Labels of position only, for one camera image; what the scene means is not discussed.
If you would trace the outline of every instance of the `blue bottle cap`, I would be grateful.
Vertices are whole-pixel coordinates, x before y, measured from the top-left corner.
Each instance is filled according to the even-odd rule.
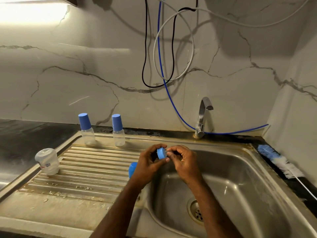
[[[79,114],[78,117],[79,117],[81,130],[88,130],[91,128],[91,123],[90,123],[88,114],[82,113],[82,114]]]
[[[161,160],[161,159],[164,159],[164,158],[166,158],[166,149],[164,149],[164,148],[159,148],[158,150],[157,150],[157,153],[158,153],[158,158]]]
[[[130,167],[129,167],[129,179],[131,179],[131,176],[133,175],[134,171],[135,171],[135,168],[137,168],[137,162],[133,162],[130,164]]]
[[[112,116],[112,127],[114,131],[120,131],[123,129],[122,121],[121,121],[121,115],[120,114],[114,114]]]

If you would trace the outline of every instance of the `drain strainer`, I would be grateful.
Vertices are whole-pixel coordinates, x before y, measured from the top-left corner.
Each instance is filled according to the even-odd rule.
[[[197,200],[195,200],[195,198],[192,198],[188,201],[187,203],[187,211],[189,216],[196,221],[198,224],[203,225],[204,224],[204,220],[203,217],[201,215],[200,209],[199,209],[199,205],[197,203]]]

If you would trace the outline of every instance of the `black cable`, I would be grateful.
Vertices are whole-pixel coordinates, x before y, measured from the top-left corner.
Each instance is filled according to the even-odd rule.
[[[192,9],[190,7],[183,7],[181,8],[179,11],[182,10],[190,10],[192,12],[196,12],[195,9]],[[143,69],[142,69],[142,82],[144,83],[145,86],[149,87],[149,88],[159,88],[164,86],[164,84],[161,84],[159,86],[150,86],[147,85],[144,81],[144,68],[145,68],[145,64],[146,64],[146,39],[147,39],[147,11],[148,11],[148,6],[147,6],[147,0],[145,0],[145,60],[144,60],[144,64],[143,64]],[[170,78],[167,80],[166,84],[172,79],[172,76],[174,74],[174,68],[175,68],[175,58],[174,58],[174,36],[175,36],[175,23],[176,23],[176,17],[177,15],[174,17],[174,23],[173,23],[173,36],[172,36],[172,57],[173,57],[173,68],[172,68],[172,73]]]

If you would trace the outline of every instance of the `black countertop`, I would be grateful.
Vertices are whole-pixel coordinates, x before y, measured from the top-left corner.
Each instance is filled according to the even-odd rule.
[[[98,133],[112,133],[113,131],[112,127],[108,126],[93,126],[93,129]],[[0,190],[36,164],[34,156],[39,150],[57,148],[79,130],[80,125],[78,124],[0,119]],[[124,130],[126,134],[131,135],[193,139],[193,132],[138,128],[124,128]],[[250,143],[255,148],[259,144],[267,144],[259,136],[205,135],[203,139],[220,142]],[[268,158],[262,157],[317,217],[317,201],[307,190],[296,179],[287,179],[283,172],[272,164]],[[305,177],[300,178],[300,180],[317,196],[317,188],[315,186]],[[30,238],[33,236],[0,232],[0,237]]]

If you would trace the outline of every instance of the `chrome faucet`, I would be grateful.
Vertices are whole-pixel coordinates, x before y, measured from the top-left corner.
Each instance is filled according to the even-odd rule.
[[[203,121],[204,121],[204,115],[205,110],[213,110],[214,107],[212,107],[212,104],[210,102],[210,99],[208,97],[203,97],[203,99],[200,102],[199,107],[199,114],[198,114],[198,120],[196,124],[196,130],[195,130],[195,138],[202,138],[204,136],[203,132]]]

